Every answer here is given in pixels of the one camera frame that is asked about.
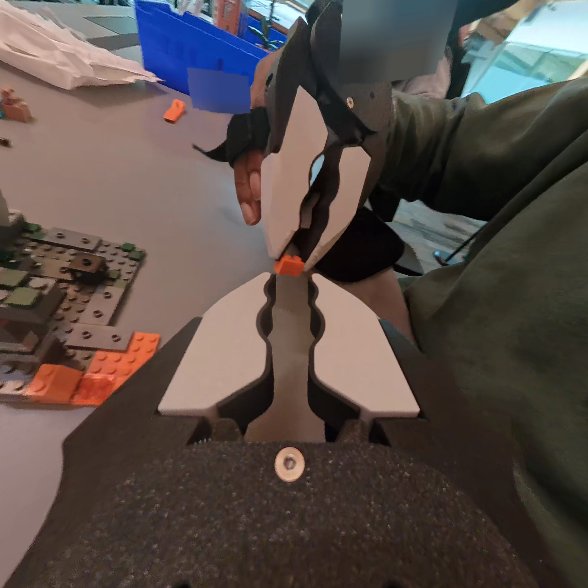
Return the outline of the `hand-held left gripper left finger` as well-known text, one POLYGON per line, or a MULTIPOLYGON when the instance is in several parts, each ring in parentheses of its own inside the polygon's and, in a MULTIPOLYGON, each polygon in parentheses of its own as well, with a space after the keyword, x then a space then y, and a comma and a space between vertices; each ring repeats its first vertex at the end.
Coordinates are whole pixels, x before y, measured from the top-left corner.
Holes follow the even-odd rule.
POLYGON ((217 417, 223 401, 260 379, 268 342, 258 319, 271 278, 261 273, 205 312, 158 405, 161 415, 217 417))

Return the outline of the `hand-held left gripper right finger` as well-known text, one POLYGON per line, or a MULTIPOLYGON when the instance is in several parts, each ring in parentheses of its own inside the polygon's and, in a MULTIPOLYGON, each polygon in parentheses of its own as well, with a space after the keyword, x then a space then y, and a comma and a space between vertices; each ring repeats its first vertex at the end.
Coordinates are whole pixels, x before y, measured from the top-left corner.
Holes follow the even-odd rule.
POLYGON ((323 276, 312 275, 309 284, 320 324, 313 348, 318 385, 358 419, 417 417, 419 405, 378 316, 323 276))

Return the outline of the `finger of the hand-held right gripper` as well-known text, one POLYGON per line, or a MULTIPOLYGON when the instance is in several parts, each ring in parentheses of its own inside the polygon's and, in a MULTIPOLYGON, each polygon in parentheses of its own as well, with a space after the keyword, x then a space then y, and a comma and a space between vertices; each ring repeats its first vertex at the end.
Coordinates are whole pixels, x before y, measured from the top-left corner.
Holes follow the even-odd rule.
POLYGON ((315 99, 298 87, 279 150, 261 166, 261 216, 269 257, 278 260, 300 226, 313 162, 322 154, 327 127, 315 99))
POLYGON ((339 240, 359 207, 371 157, 360 146, 342 149, 337 168, 325 174, 311 212, 302 256, 311 270, 339 240))

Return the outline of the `brick building model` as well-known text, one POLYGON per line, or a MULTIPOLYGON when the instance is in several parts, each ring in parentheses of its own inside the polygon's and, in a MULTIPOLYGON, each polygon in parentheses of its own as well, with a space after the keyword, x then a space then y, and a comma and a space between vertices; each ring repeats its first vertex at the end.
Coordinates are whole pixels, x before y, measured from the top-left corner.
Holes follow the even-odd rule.
POLYGON ((96 408, 156 353, 115 325, 145 260, 131 243, 29 222, 1 196, 1 405, 96 408), (84 372, 69 405, 24 397, 40 365, 84 372))

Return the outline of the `person's right forearm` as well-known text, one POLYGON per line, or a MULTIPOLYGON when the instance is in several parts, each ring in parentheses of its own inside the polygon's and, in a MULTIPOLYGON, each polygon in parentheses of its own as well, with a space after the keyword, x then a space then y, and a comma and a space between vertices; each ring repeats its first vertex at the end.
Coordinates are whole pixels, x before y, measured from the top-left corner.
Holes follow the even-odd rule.
POLYGON ((400 200, 490 221, 587 163, 587 78, 487 104, 394 91, 387 151, 370 197, 386 221, 400 200))

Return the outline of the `person's right hand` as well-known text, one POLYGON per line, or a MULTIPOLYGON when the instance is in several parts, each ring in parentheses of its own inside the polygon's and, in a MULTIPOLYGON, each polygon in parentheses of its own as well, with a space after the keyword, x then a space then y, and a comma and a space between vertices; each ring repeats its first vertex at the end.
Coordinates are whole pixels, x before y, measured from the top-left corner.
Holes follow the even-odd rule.
POLYGON ((242 217, 249 226, 261 220, 261 165, 263 151, 254 149, 241 154, 233 164, 236 195, 242 217))

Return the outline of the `black mesh office chair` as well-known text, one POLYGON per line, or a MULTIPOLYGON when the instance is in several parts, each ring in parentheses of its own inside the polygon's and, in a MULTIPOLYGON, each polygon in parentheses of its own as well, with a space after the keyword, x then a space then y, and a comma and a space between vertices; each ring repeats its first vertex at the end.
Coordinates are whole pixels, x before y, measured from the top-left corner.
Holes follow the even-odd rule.
POLYGON ((405 251, 402 239, 370 209, 357 211, 314 271, 340 283, 357 283, 386 271, 405 251))

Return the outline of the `blue plastic bin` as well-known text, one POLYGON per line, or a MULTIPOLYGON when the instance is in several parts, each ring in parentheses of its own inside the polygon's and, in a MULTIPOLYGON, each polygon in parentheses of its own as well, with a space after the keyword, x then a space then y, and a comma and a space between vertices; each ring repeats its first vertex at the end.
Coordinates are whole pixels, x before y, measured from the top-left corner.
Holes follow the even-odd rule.
POLYGON ((256 65, 268 54, 251 31, 239 38, 191 13, 180 15, 164 2, 136 1, 135 17, 145 70, 186 95, 188 70, 223 70, 251 83, 256 65))

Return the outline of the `crumpled white paper bag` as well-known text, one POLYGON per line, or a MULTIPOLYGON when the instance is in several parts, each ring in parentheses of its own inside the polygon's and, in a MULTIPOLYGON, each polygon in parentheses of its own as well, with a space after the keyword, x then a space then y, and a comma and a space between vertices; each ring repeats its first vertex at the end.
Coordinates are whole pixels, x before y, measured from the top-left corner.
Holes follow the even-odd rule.
POLYGON ((63 90, 157 83, 137 62, 99 48, 62 23, 1 1, 1 62, 63 90))

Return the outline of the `pile of small brick figures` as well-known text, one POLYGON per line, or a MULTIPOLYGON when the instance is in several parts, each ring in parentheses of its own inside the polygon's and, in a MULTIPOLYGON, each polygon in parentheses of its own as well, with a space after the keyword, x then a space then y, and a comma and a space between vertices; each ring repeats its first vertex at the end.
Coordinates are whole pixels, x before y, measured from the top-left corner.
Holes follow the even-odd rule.
POLYGON ((29 123, 33 120, 25 100, 18 97, 13 88, 9 86, 4 86, 1 89, 1 117, 23 123, 29 123))

